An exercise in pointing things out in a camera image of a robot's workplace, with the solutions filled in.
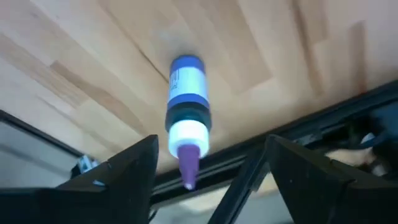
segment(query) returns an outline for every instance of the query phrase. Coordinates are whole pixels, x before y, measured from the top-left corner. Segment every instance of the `bottle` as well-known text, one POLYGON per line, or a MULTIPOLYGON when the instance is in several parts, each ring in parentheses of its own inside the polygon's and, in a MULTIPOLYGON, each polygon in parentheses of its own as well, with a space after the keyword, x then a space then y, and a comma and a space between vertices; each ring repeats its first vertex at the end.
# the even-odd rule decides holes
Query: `bottle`
POLYGON ((169 151, 178 158, 183 184, 195 188, 199 160, 209 151, 211 129, 205 65, 196 56, 182 55, 170 68, 165 120, 169 151))

